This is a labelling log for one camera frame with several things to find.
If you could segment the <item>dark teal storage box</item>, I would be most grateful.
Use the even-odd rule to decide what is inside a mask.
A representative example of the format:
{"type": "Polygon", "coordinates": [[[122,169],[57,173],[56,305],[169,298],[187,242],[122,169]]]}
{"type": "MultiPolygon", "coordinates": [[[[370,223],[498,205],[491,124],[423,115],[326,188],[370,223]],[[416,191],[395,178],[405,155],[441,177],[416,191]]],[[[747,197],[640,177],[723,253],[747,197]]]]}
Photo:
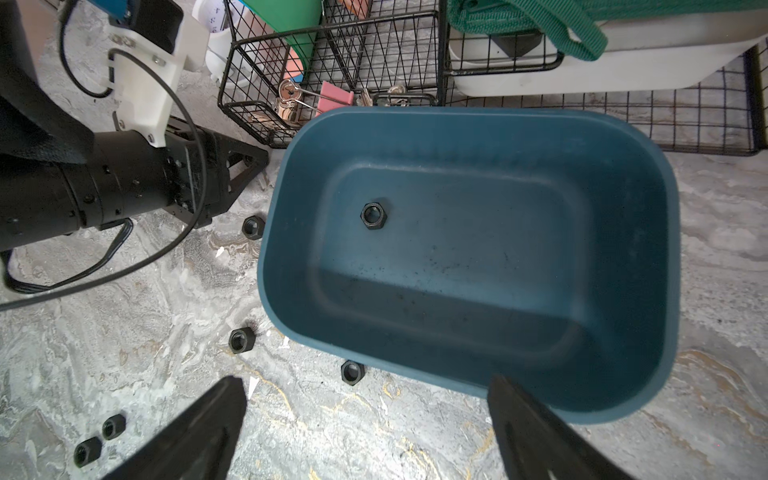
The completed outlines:
{"type": "Polygon", "coordinates": [[[340,108],[284,154],[259,294],[301,344],[478,397],[506,376],[611,422],[675,361],[679,208],[664,153],[605,114],[340,108]]]}

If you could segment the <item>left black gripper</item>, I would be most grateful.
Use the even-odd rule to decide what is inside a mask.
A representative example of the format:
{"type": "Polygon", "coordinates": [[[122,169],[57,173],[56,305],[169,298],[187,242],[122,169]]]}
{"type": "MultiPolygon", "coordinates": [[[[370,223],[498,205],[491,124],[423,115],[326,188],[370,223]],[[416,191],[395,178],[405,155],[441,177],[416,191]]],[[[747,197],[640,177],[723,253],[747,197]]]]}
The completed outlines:
{"type": "Polygon", "coordinates": [[[138,143],[119,162],[122,217],[164,210],[202,228],[227,212],[269,165],[266,150],[171,117],[166,145],[138,143]]]}

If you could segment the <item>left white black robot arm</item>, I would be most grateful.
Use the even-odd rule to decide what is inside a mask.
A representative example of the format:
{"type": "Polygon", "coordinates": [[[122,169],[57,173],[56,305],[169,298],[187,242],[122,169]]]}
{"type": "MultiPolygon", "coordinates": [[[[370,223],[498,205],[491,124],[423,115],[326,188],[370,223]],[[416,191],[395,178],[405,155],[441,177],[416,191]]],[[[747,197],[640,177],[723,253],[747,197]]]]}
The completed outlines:
{"type": "Polygon", "coordinates": [[[164,210],[195,227],[229,210],[268,153],[172,115],[206,28],[172,1],[102,1],[116,48],[114,127],[95,132],[39,86],[22,5],[1,5],[1,247],[11,250],[164,210]]]}

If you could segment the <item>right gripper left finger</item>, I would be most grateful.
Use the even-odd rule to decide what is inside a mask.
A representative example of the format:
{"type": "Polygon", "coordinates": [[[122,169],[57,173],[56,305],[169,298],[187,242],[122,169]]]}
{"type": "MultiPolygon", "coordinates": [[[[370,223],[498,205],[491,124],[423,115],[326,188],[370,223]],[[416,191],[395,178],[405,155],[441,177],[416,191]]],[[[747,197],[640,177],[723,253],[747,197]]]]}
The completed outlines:
{"type": "Polygon", "coordinates": [[[226,376],[108,479],[225,479],[247,408],[241,378],[226,376]]]}

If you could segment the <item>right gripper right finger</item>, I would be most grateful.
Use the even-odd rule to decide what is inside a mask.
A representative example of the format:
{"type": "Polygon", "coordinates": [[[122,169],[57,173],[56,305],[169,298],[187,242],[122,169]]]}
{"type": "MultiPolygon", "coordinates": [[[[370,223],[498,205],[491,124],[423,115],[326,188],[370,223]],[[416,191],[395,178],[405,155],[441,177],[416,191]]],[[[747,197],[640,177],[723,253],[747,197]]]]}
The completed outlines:
{"type": "Polygon", "coordinates": [[[631,477],[510,378],[492,377],[487,403],[509,479],[631,477]]]}

